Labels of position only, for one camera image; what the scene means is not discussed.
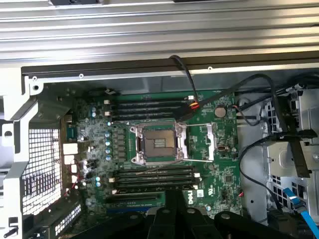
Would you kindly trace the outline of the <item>blue expansion slot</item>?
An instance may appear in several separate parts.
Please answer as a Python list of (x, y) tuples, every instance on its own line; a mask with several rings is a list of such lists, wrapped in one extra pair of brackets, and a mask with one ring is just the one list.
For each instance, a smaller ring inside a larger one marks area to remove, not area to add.
[(107, 214), (122, 214), (128, 212), (138, 212), (138, 213), (145, 213), (151, 207), (126, 207), (126, 208), (108, 208)]

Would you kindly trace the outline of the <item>long black expansion slot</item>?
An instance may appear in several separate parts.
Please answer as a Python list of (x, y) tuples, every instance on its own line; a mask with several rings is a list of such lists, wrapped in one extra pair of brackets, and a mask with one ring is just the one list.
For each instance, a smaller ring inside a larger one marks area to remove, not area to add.
[(151, 207), (165, 202), (164, 192), (116, 194), (103, 201), (111, 208), (115, 207)]

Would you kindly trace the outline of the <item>black RAM slot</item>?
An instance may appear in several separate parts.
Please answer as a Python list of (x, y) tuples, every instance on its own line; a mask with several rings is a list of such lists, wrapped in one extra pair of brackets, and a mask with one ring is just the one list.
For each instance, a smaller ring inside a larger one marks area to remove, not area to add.
[(196, 183), (196, 179), (192, 178), (181, 178), (181, 179), (151, 179), (151, 180), (129, 180), (129, 181), (115, 181), (114, 184), (119, 185), (133, 185), (133, 184), (174, 184), (174, 183), (180, 183), (180, 184), (191, 184)]
[(163, 177), (195, 177), (198, 178), (200, 177), (200, 173), (197, 172), (168, 172), (168, 171), (163, 171), (163, 172), (150, 172), (150, 173), (142, 173), (142, 174), (138, 174), (138, 173), (122, 173), (122, 174), (114, 174), (113, 176), (111, 176), (111, 178), (115, 178), (117, 180), (124, 178), (124, 179), (128, 179), (128, 178), (142, 178), (142, 177), (155, 177), (155, 178), (163, 178)]
[(138, 115), (138, 114), (171, 114), (177, 108), (130, 108), (130, 109), (111, 109), (107, 110), (112, 115)]
[(193, 166), (174, 166), (174, 167), (163, 167), (163, 168), (156, 168), (156, 169), (121, 169), (116, 170), (114, 173), (144, 173), (144, 172), (153, 172), (153, 171), (161, 171), (161, 170), (193, 170)]
[(112, 108), (159, 108), (159, 107), (176, 107), (185, 104), (183, 101), (135, 101), (135, 102), (111, 102), (109, 104)]
[(198, 184), (188, 183), (173, 183), (173, 184), (138, 184), (138, 185), (120, 185), (115, 186), (111, 190), (112, 195), (120, 194), (136, 194), (136, 193), (154, 193), (154, 192), (163, 192), (165, 190), (193, 190), (198, 189)]
[(184, 102), (184, 101), (192, 101), (188, 97), (177, 97), (177, 98), (160, 98), (160, 99), (151, 99), (151, 98), (142, 98), (142, 99), (122, 99), (122, 98), (114, 98), (112, 99), (113, 102), (120, 102), (120, 103), (136, 103), (136, 102)]
[(114, 115), (109, 116), (113, 121), (131, 121), (131, 120), (155, 120), (155, 119), (173, 119), (173, 114), (142, 114), (142, 115)]

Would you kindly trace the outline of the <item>green motherboard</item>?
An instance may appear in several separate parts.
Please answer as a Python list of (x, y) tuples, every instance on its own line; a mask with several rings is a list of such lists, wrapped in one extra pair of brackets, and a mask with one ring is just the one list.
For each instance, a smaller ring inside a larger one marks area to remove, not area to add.
[[(141, 166), (131, 162), (135, 153), (135, 136), (130, 133), (130, 127), (145, 122), (175, 121), (184, 124), (212, 123), (215, 135), (214, 161), (212, 163), (185, 161), (174, 166), (193, 166), (193, 170), (161, 170), (155, 172), (197, 172), (200, 177), (142, 177), (119, 179), (129, 180), (159, 180), (159, 179), (196, 179), (198, 189), (181, 190), (189, 207), (201, 209), (213, 218), (221, 211), (231, 210), (241, 213), (240, 202), (240, 175), (238, 167), (238, 133), (236, 112), (234, 110), (234, 95), (229, 94), (217, 101), (208, 103), (198, 109), (192, 118), (185, 121), (173, 119), (149, 119), (131, 121), (113, 121), (114, 116), (107, 110), (116, 109), (109, 106), (114, 98), (142, 99), (142, 98), (177, 98), (188, 97), (192, 101), (185, 104), (194, 106), (196, 102), (214, 95), (214, 91), (200, 91), (172, 93), (149, 93), (137, 95), (122, 95), (119, 93), (106, 94), (89, 92), (75, 101), (73, 110), (74, 125), (81, 152), (80, 167), (82, 171), (81, 195), (85, 200), (87, 211), (93, 216), (106, 216), (107, 209), (111, 208), (103, 201), (111, 196), (111, 190), (119, 184), (111, 178), (114, 171), (121, 169), (151, 169), (157, 166)], [(217, 118), (216, 107), (225, 107), (227, 114), (224, 118)], [(207, 128), (205, 126), (191, 126), (186, 129), (186, 145), (188, 159), (208, 159)]]

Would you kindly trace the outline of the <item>CPU socket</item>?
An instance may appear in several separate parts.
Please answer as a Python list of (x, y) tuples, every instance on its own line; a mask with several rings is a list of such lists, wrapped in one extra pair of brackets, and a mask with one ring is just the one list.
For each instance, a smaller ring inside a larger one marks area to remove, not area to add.
[(187, 125), (175, 121), (145, 122), (130, 127), (135, 136), (131, 162), (141, 166), (163, 166), (188, 159)]

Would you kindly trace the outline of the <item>open PC case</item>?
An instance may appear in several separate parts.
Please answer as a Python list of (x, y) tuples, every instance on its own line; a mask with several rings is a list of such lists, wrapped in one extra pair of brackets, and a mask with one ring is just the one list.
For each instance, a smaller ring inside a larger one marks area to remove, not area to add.
[[(215, 68), (205, 61), (192, 64), (171, 56), (0, 68), (0, 239), (70, 239), (119, 215), (89, 214), (81, 195), (81, 152), (73, 110), (84, 94), (214, 91), (216, 95), (255, 74), (269, 76), (277, 97), (289, 101), (305, 90), (319, 90), (319, 63)], [(266, 185), (263, 147), (281, 138), (270, 85), (257, 78), (231, 94), (239, 144), (238, 215), (294, 238), (316, 239), (317, 224), (305, 204), (285, 188), (293, 204), (293, 211), (285, 212)], [(193, 238), (176, 208), (174, 238)]]

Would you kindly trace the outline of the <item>silver optical drive cage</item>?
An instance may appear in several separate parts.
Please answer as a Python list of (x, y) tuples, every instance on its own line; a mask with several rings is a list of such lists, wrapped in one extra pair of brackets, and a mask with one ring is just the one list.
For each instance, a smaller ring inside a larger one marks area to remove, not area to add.
[(297, 130), (312, 129), (318, 135), (300, 143), (310, 177), (297, 175), (290, 146), (287, 142), (277, 142), (263, 147), (266, 185), (285, 212), (293, 211), (293, 204), (283, 192), (290, 188), (319, 225), (319, 90), (305, 90), (300, 96), (292, 96), (289, 104)]

